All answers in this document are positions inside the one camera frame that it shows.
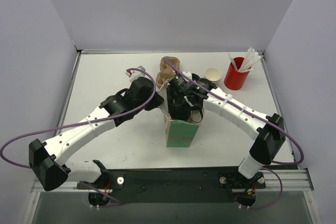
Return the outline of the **brown cardboard cup carrier stack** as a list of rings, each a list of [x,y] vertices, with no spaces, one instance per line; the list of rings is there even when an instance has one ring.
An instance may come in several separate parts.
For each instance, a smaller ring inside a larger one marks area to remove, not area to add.
[[[167,63],[167,60],[177,69],[180,67],[180,60],[176,57],[165,56],[160,61],[160,71],[156,76],[155,83],[158,89],[172,79],[175,75],[173,68]]]

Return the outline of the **green paper takeout bag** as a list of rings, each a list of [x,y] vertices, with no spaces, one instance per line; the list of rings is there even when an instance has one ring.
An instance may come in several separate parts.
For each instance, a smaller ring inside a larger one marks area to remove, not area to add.
[[[198,128],[203,125],[204,109],[191,111],[186,120],[172,119],[167,99],[160,109],[163,113],[166,147],[189,148]]]

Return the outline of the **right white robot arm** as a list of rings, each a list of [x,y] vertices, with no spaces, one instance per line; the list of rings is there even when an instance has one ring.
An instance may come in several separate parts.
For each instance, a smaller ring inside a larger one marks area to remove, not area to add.
[[[237,102],[212,82],[199,78],[192,82],[175,75],[167,84],[167,106],[170,117],[176,120],[191,118],[193,111],[211,111],[244,131],[254,143],[238,171],[251,179],[263,167],[270,165],[283,143],[284,121],[278,114],[269,116]]]

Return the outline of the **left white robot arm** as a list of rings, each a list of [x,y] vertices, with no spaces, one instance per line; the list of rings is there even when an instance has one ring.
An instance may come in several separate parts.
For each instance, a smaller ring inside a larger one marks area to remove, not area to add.
[[[132,81],[123,89],[107,97],[80,126],[45,141],[29,144],[29,165],[45,191],[52,191],[64,182],[87,182],[101,188],[108,181],[108,170],[99,160],[71,162],[69,159],[94,138],[109,131],[139,113],[135,108],[144,105],[150,111],[163,104],[153,82],[145,77]]]

